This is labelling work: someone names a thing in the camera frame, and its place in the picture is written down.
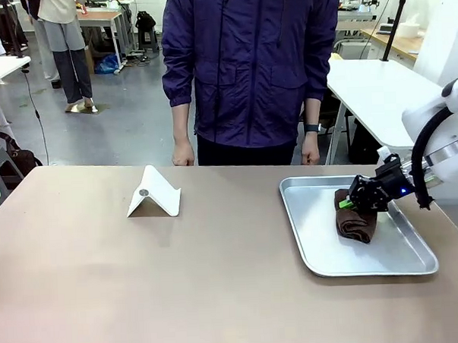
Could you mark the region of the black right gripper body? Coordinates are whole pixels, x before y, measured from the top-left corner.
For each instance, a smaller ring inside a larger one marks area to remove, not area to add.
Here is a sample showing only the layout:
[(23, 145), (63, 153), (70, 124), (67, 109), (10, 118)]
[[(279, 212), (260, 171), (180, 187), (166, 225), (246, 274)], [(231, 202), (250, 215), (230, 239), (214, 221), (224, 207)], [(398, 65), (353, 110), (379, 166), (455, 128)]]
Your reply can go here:
[(415, 193), (406, 177), (398, 154), (390, 154), (370, 178), (357, 175), (350, 185), (347, 200), (359, 212), (386, 212), (389, 202)]

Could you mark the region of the person left hand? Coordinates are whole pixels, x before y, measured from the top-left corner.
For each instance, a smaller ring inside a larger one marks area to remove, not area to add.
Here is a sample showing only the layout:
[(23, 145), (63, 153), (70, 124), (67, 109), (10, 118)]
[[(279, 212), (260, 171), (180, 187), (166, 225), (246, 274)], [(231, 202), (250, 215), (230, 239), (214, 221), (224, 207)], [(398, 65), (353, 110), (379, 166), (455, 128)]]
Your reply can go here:
[(316, 132), (307, 132), (302, 144), (302, 164), (317, 165), (320, 161), (320, 152), (318, 150), (318, 134)]

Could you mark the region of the person right hand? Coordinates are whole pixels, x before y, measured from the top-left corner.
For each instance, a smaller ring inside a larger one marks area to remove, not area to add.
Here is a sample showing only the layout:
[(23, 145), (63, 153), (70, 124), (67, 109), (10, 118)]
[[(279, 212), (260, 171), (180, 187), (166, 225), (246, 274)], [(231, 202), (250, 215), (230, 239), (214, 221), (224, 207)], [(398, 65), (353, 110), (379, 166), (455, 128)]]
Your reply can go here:
[(172, 163), (177, 167), (193, 166), (195, 154), (190, 140), (175, 141)]

